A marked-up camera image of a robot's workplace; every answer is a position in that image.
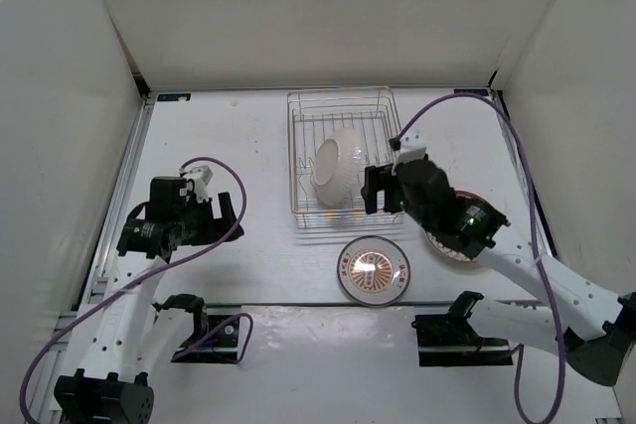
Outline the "white ribbed bowl plate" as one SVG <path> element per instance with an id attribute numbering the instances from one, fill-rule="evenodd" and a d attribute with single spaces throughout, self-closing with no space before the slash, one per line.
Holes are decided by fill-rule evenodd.
<path id="1" fill-rule="evenodd" d="M 363 139 L 352 128 L 342 128 L 318 148 L 310 182 L 326 206 L 341 203 L 357 181 L 363 165 Z"/>

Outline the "wire dish rack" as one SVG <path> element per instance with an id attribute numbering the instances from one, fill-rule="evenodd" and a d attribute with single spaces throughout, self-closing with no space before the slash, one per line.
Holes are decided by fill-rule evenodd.
<path id="1" fill-rule="evenodd" d="M 368 215 L 365 169 L 394 160 L 389 139 L 400 130 L 387 86 L 296 89 L 287 93 L 290 209 L 299 228 L 380 228 L 401 222 Z"/>

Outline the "orange floral rim plate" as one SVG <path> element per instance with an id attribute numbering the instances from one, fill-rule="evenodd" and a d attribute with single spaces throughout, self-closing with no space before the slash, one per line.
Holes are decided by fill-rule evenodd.
<path id="1" fill-rule="evenodd" d="M 456 190 L 454 200 L 437 215 L 424 234 L 440 253 L 466 263 L 475 262 L 485 248 L 492 248 L 495 233 L 507 223 L 490 203 L 463 190 Z"/>

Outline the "red sunburst printed plate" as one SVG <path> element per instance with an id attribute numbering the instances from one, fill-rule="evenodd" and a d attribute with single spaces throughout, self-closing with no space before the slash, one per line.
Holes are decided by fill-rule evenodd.
<path id="1" fill-rule="evenodd" d="M 391 240 L 365 235 L 349 242 L 337 259 L 337 279 L 353 302 L 371 308 L 396 303 L 411 278 L 410 263 Z"/>

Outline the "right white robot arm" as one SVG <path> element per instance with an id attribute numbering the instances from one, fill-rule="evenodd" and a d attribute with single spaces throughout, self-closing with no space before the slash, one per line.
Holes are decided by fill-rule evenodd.
<path id="1" fill-rule="evenodd" d="M 578 275 L 530 241 L 487 202 L 459 195 L 427 157 L 369 166 L 361 195 L 368 214 L 404 212 L 444 247 L 492 269 L 549 307 L 501 304 L 465 291 L 446 314 L 449 338 L 515 341 L 554 355 L 588 380 L 615 385 L 635 347 L 635 297 L 620 296 Z"/>

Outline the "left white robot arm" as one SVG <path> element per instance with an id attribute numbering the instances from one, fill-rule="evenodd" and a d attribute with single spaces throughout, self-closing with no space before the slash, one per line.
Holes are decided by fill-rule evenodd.
<path id="1" fill-rule="evenodd" d="M 210 330 L 203 298 L 154 295 L 173 253 L 242 237 L 227 192 L 215 216 L 209 167 L 155 177 L 149 198 L 127 216 L 116 246 L 102 308 L 86 317 L 96 327 L 77 369 L 59 376 L 54 397 L 71 423 L 146 423 L 155 395 L 149 376 L 178 351 L 202 343 Z"/>

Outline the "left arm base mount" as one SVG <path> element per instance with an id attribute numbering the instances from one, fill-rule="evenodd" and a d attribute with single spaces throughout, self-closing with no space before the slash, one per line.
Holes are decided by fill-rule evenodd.
<path id="1" fill-rule="evenodd" d="M 175 352 L 173 363 L 203 363 L 237 365 L 244 359 L 254 328 L 252 315 L 209 315 L 208 333 L 195 346 L 191 339 Z"/>

